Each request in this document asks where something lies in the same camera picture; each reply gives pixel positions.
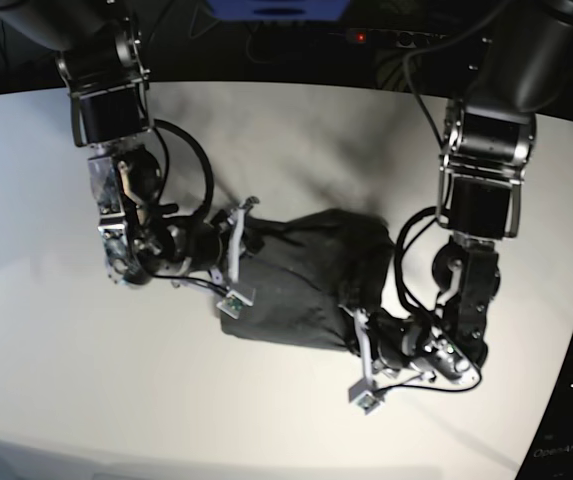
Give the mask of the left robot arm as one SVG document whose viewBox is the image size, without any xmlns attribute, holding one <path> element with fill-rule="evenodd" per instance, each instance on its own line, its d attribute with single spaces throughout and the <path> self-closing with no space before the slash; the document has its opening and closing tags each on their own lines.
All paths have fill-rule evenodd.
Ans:
<svg viewBox="0 0 573 480">
<path fill-rule="evenodd" d="M 481 67 L 451 99 L 437 131 L 436 204 L 416 214 L 449 232 L 437 252 L 433 307 L 398 279 L 404 319 L 370 314 L 356 326 L 364 375 L 409 371 L 445 379 L 453 392 L 482 379 L 488 309 L 501 283 L 499 241 L 518 235 L 525 171 L 537 112 L 554 102 L 573 72 L 573 1 L 501 1 L 469 28 L 494 31 Z"/>
</svg>

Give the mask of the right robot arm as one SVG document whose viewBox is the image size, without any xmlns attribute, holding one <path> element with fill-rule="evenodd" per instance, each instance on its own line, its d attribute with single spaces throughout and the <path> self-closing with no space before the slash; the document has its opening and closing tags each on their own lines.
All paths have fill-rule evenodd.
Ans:
<svg viewBox="0 0 573 480">
<path fill-rule="evenodd" d="M 91 190 L 106 268 L 115 283 L 153 279 L 193 284 L 220 295 L 223 232 L 210 224 L 214 174 L 206 152 L 185 130 L 151 118 L 137 18 L 122 1 L 0 1 L 0 20 L 54 52 L 71 102 L 73 140 L 88 147 Z M 145 136 L 176 135 L 193 151 L 204 176 L 204 198 L 190 214 L 162 196 L 170 151 L 157 159 Z"/>
</svg>

